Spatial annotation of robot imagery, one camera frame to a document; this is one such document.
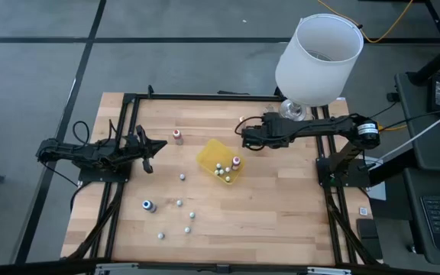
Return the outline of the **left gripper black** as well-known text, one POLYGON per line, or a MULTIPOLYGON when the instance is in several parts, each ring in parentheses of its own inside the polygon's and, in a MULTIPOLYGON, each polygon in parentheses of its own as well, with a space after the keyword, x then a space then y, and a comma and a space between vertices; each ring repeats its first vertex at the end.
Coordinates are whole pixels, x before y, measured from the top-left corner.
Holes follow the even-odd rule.
POLYGON ((145 134, 141 125, 136 127, 137 134, 128 137, 128 147, 133 155, 133 159, 141 158, 144 171, 153 173, 153 167, 150 164, 150 158, 153 158, 161 149, 167 145, 167 141, 150 140, 145 134))

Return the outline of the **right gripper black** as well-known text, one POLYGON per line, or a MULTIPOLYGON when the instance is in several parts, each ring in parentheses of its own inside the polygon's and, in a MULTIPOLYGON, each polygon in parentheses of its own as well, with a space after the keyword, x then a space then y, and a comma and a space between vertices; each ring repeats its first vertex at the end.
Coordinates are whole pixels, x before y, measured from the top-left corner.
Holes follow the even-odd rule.
POLYGON ((293 143, 295 139, 295 121, 283 118, 276 112, 264 113, 261 121, 261 128, 244 128, 241 130, 241 136, 244 138, 242 147, 248 150, 262 150, 265 146, 278 149, 289 147, 290 143, 293 143))

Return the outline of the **yellow translucent plastic bin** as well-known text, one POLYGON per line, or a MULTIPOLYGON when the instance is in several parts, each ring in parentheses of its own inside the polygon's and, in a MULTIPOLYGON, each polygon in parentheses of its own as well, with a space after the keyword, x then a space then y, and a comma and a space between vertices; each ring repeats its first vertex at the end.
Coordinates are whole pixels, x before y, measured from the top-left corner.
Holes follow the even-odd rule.
POLYGON ((216 139, 211 139, 206 143, 206 146, 204 146, 196 156, 196 162, 205 171, 227 185, 231 185, 235 182, 246 163, 245 159, 238 152, 231 150, 216 139), (239 157, 241 159, 241 165, 238 170, 233 170, 231 168, 233 157, 239 157), (216 168, 217 163, 222 165, 220 169, 216 168), (218 176, 214 174, 215 170, 225 170, 226 167, 231 168, 229 173, 225 172, 223 175, 219 174, 218 176), (230 176, 231 180, 229 182, 225 181, 226 176, 230 176))

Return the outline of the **white shade table lamp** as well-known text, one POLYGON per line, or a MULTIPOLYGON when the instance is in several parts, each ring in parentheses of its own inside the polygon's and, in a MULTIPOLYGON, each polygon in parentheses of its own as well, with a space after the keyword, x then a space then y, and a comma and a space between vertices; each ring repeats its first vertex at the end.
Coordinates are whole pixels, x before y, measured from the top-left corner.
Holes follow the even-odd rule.
POLYGON ((361 31, 346 18, 333 14, 302 18, 275 69, 277 88, 285 97, 280 115, 302 121, 308 107, 335 101, 363 47, 361 31))

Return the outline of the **black rectangular pad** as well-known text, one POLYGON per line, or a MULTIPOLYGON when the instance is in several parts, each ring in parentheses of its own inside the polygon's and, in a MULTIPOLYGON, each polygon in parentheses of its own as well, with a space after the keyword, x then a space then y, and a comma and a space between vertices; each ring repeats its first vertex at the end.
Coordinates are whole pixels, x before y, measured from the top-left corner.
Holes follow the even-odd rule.
POLYGON ((382 250, 377 233, 376 224, 373 219, 359 218, 356 221, 357 233, 361 243, 368 250, 369 254, 376 260, 382 260, 382 250))

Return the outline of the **white straight rod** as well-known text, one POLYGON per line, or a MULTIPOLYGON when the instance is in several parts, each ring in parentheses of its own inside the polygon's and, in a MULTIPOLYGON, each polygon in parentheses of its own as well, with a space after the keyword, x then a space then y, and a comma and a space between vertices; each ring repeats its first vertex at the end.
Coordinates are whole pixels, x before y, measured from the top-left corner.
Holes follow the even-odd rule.
POLYGON ((413 141, 417 140, 418 138, 420 138, 421 136, 423 136, 426 132, 430 131, 431 129, 433 129, 435 126, 440 124, 440 119, 435 121, 434 123, 432 123, 431 125, 429 125, 427 128, 425 128, 424 130, 420 131, 417 135, 415 135, 414 137, 411 137, 408 141, 404 142, 403 144, 401 144, 398 147, 395 147, 394 149, 392 149, 391 151, 389 151, 388 153, 384 154, 382 157, 376 159, 373 163, 375 164, 383 164, 382 161, 384 158, 389 157, 392 154, 395 154, 398 150, 404 148, 407 144, 411 144, 413 141))

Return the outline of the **black side desk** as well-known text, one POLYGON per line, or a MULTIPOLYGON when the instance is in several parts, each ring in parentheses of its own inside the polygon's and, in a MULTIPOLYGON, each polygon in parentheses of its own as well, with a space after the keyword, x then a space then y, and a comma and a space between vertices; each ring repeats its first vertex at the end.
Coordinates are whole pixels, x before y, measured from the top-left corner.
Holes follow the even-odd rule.
POLYGON ((440 250, 432 242, 421 198, 440 196, 440 172, 405 169, 403 179, 412 213, 411 230, 416 251, 423 254, 431 264, 440 265, 440 250))
MULTIPOLYGON (((395 75, 397 92, 406 118, 410 121, 407 128, 411 137, 432 126, 440 119, 439 114, 428 110, 428 93, 426 85, 415 86, 409 81, 406 73, 395 75)), ((440 123, 412 142, 419 168, 423 170, 440 170, 440 123)))

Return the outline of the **black aluminium table frame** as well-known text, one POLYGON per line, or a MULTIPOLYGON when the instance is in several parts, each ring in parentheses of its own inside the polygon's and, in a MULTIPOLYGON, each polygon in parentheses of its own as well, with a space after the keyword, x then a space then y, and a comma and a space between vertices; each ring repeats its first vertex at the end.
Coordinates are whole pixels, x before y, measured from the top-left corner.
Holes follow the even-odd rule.
POLYGON ((110 121, 123 132, 143 126, 149 138, 167 141, 151 161, 153 173, 136 161, 125 183, 91 183, 74 202, 62 258, 0 266, 0 275, 103 273, 121 267, 215 273, 216 264, 230 264, 231 273, 417 275, 379 263, 336 261, 329 239, 340 239, 341 233, 330 230, 325 203, 334 192, 322 189, 315 171, 327 140, 308 137, 288 148, 253 152, 241 147, 234 132, 241 116, 258 115, 268 104, 280 101, 105 93, 93 138, 103 138, 110 121), (182 145, 173 138, 176 129, 182 145), (196 162, 211 139, 246 161, 231 185, 196 162), (144 200, 156 204, 156 212, 144 210, 144 200))

